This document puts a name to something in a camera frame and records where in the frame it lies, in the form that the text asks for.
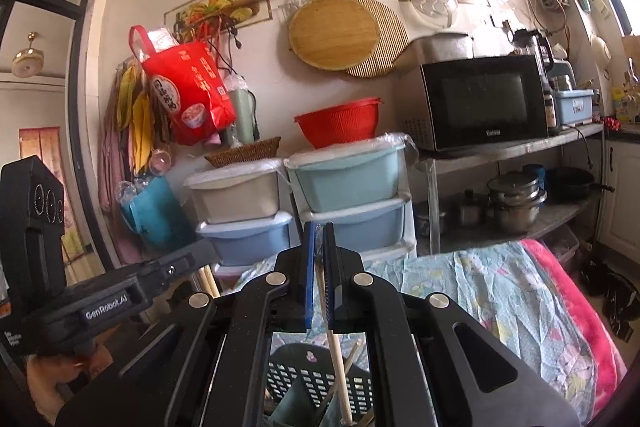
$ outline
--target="wicker basket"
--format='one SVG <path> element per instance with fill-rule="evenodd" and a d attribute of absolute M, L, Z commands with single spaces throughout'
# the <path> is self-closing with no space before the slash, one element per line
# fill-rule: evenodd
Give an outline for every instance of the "wicker basket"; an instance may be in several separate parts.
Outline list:
<path fill-rule="evenodd" d="M 253 162 L 266 158 L 275 158 L 280 146 L 280 136 L 261 140 L 259 142 L 242 145 L 235 149 L 226 149 L 205 156 L 216 169 L 230 165 L 231 163 Z"/>

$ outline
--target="black microwave door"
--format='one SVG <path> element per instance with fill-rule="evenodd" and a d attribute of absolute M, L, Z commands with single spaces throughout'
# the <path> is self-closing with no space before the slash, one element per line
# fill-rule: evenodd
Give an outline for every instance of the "black microwave door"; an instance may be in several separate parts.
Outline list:
<path fill-rule="evenodd" d="M 437 150 L 547 136 L 534 57 L 452 60 L 422 70 Z"/>

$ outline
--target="white cabinet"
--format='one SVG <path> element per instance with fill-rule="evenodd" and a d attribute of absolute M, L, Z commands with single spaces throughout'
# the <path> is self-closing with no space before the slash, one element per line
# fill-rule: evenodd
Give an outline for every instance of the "white cabinet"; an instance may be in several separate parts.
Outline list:
<path fill-rule="evenodd" d="M 640 264 L 640 144 L 608 140 L 598 240 Z"/>

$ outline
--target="silver screw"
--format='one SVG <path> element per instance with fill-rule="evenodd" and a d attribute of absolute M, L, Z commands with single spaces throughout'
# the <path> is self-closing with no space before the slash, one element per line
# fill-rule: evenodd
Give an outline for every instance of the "silver screw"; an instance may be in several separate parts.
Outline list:
<path fill-rule="evenodd" d="M 358 286 L 371 286 L 373 284 L 373 277 L 368 273 L 356 273 L 353 276 L 353 282 Z"/>
<path fill-rule="evenodd" d="M 434 308 L 446 308 L 449 306 L 449 297 L 444 293 L 434 293 L 429 297 L 429 304 Z"/>
<path fill-rule="evenodd" d="M 189 297 L 189 306 L 192 308 L 204 308 L 209 304 L 209 296 L 206 293 L 194 293 Z"/>
<path fill-rule="evenodd" d="M 287 280 L 287 276 L 281 272 L 271 272 L 267 275 L 267 284 L 271 286 L 280 286 Z"/>

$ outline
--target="storage rack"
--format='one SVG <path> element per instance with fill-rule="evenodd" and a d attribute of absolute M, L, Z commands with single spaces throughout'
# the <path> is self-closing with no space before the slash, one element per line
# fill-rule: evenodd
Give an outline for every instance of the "storage rack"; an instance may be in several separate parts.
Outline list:
<path fill-rule="evenodd" d="M 580 132 L 585 136 L 593 136 L 602 133 L 601 123 L 590 123 L 580 126 Z M 494 163 L 510 158 L 517 158 L 532 152 L 543 151 L 558 147 L 580 139 L 580 134 L 575 129 L 562 131 L 558 136 L 550 136 L 540 140 L 526 142 L 516 142 L 510 144 L 493 144 L 476 148 L 474 154 L 461 155 L 456 157 L 436 157 L 431 153 L 421 153 L 417 165 L 419 171 L 424 172 L 427 177 L 428 198 L 429 198 L 429 225 L 430 237 L 428 239 L 428 250 L 431 254 L 444 253 L 448 251 L 464 250 L 472 247 L 487 247 L 505 241 L 523 239 L 524 237 L 538 238 L 545 233 L 556 229 L 563 223 L 575 217 L 588 204 L 597 200 L 600 195 L 594 194 L 584 201 L 576 203 L 554 203 L 547 202 L 540 208 L 540 214 L 533 227 L 528 233 L 522 235 L 509 234 L 482 227 L 478 229 L 455 229 L 455 237 L 449 237 L 441 241 L 440 238 L 440 204 L 438 201 L 438 174 L 460 171 L 487 163 Z M 418 239 L 418 251 L 424 243 Z"/>

